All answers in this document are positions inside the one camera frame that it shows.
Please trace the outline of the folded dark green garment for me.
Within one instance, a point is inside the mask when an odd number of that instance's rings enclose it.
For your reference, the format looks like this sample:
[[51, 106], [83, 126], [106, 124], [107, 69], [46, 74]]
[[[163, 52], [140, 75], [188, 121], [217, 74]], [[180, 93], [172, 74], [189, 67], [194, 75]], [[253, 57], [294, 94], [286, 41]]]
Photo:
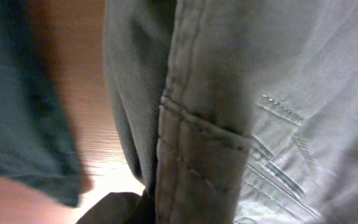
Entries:
[[77, 207], [80, 161], [24, 8], [24, 1], [0, 1], [0, 177]]

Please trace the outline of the grey shorts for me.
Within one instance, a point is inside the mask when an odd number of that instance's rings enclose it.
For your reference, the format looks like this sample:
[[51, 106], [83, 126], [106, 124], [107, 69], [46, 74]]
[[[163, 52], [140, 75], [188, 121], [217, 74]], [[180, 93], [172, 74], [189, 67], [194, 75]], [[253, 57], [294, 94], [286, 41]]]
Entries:
[[108, 1], [140, 223], [358, 223], [358, 0]]

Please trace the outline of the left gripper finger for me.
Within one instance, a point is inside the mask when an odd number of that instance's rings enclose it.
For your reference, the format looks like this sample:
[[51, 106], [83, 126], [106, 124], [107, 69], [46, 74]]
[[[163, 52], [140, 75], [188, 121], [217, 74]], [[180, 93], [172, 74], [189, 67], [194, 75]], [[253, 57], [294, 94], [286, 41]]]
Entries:
[[142, 195], [111, 192], [76, 224], [155, 224], [155, 201], [146, 191]]

